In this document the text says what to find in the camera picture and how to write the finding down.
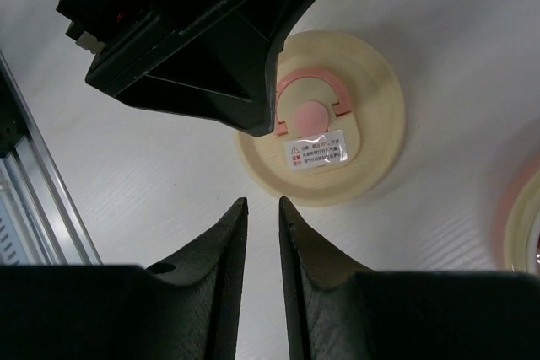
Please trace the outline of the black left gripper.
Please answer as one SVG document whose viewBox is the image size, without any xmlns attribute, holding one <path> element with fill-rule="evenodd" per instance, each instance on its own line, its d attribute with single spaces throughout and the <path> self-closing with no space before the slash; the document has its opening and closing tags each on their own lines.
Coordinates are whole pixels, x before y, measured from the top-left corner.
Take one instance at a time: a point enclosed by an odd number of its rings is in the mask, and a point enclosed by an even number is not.
<svg viewBox="0 0 540 360">
<path fill-rule="evenodd" d="M 133 108 L 274 128 L 278 55 L 315 0 L 60 0 L 105 49 L 86 83 Z"/>
</svg>

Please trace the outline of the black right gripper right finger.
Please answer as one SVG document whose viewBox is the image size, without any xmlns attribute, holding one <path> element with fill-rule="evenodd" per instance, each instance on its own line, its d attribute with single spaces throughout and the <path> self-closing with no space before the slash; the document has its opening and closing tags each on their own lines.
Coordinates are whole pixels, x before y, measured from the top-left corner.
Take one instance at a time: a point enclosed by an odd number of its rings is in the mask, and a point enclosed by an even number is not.
<svg viewBox="0 0 540 360">
<path fill-rule="evenodd" d="M 536 359 L 539 280 L 508 271 L 373 271 L 279 201 L 293 359 Z"/>
</svg>

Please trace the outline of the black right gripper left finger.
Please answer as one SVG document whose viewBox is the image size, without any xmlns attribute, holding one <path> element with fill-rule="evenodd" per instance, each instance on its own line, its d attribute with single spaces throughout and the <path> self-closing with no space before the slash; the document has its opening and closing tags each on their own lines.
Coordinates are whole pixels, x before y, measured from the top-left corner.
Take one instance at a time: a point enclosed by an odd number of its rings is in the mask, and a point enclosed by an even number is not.
<svg viewBox="0 0 540 360">
<path fill-rule="evenodd" d="M 152 266 L 5 266 L 4 359 L 232 359 L 248 205 Z"/>
</svg>

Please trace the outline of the cream lid pink handle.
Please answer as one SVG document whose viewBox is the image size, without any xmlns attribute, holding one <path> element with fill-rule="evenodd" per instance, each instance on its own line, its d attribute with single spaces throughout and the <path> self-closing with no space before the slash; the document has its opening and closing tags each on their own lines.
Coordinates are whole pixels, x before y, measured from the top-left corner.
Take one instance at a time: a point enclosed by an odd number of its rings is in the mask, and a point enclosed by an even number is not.
<svg viewBox="0 0 540 360">
<path fill-rule="evenodd" d="M 373 47 L 338 31 L 306 31 L 279 54 L 274 120 L 266 136 L 236 136 L 252 179 L 300 206 L 328 207 L 364 194 L 392 169 L 405 100 Z"/>
</svg>

